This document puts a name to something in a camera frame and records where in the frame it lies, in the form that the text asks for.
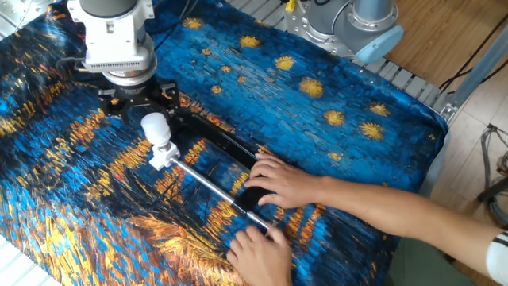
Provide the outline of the person's left hand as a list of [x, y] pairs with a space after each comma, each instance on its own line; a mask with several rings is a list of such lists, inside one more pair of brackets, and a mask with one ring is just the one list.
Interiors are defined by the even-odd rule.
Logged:
[[226, 258], [249, 285], [291, 286], [291, 248], [281, 230], [270, 227], [267, 234], [254, 226], [238, 231]]

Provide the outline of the person's right hand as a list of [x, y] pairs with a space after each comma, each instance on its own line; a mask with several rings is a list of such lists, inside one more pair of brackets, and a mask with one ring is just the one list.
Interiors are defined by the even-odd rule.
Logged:
[[275, 204], [283, 208], [302, 207], [320, 203], [329, 180], [326, 177], [310, 175], [290, 166], [279, 158], [257, 153], [258, 161], [253, 165], [245, 187], [261, 187], [270, 191], [263, 195], [258, 204]]

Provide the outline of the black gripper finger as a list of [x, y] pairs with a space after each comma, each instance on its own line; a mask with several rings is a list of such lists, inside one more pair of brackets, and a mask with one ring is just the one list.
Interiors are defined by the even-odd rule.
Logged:
[[125, 100], [117, 96], [115, 88], [100, 88], [98, 90], [98, 104], [105, 115], [120, 116]]
[[179, 87], [173, 79], [158, 79], [156, 81], [156, 101], [165, 110], [180, 108]]

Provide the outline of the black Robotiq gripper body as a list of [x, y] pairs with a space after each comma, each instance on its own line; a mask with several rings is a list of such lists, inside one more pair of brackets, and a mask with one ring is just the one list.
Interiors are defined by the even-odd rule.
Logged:
[[155, 78], [130, 87], [114, 85], [112, 100], [114, 99], [118, 102], [108, 103], [108, 115], [124, 117], [131, 108], [145, 104], [163, 109], [169, 107], [169, 100], [163, 96], [163, 89]]

